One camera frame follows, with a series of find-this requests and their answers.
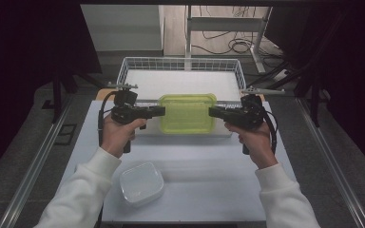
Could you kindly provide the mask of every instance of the hand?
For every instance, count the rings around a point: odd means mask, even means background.
[[[259,169],[266,168],[278,163],[271,149],[270,130],[266,122],[256,130],[244,130],[238,126],[226,123],[229,131],[239,134],[240,143],[244,143],[250,151],[251,160]]]
[[[122,125],[107,115],[104,119],[103,143],[101,147],[111,155],[121,158],[124,146],[129,140],[135,139],[135,129],[145,125],[146,119],[137,119],[132,123]]]

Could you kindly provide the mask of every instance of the wall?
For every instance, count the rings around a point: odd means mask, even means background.
[[[163,49],[163,6],[81,7],[97,51]]]

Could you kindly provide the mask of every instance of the dark background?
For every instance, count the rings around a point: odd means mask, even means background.
[[[328,109],[365,155],[365,1],[350,10],[317,66]],[[336,9],[274,8],[265,36],[284,51],[292,68],[303,67]]]
[[[55,74],[69,85],[75,70],[101,72],[78,4],[0,1],[0,158],[28,116],[35,90]]]

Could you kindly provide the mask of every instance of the black curtain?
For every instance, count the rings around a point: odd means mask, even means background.
[[[365,1],[351,8],[319,70],[329,110],[365,155]]]
[[[54,73],[101,73],[78,4],[0,1],[0,158]]]

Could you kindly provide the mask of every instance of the metal rail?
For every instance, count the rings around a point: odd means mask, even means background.
[[[325,141],[324,135],[319,128],[314,126],[313,120],[309,115],[310,111],[306,104],[306,101],[299,98],[297,98],[296,101],[298,103],[298,106],[301,108],[303,117],[308,127],[310,128],[313,137],[317,142],[317,146],[322,154],[322,157],[328,164],[328,169],[330,170],[334,181],[336,182],[336,186],[338,187],[340,194],[345,199],[345,202],[348,205],[349,211],[351,212],[352,217],[357,224],[357,227],[365,228],[365,212],[363,210],[363,207],[351,185],[346,180],[346,177],[343,174],[342,170],[340,169],[333,151],[331,150],[328,143]]]
[[[37,180],[41,169],[47,159],[49,154],[49,150],[54,144],[55,138],[58,135],[61,126],[67,116],[67,113],[70,108],[70,104],[72,102],[73,96],[67,95],[64,100],[63,111],[59,116],[56,123],[53,123],[49,132],[47,133],[46,138],[41,144],[37,154],[35,155],[33,161],[31,162],[29,169],[26,175],[23,177],[22,181],[19,184],[19,187],[16,190],[11,202],[1,218],[0,227],[13,227],[20,216],[20,213],[23,210],[24,205],[29,197],[32,187],[34,186],[35,181]]]

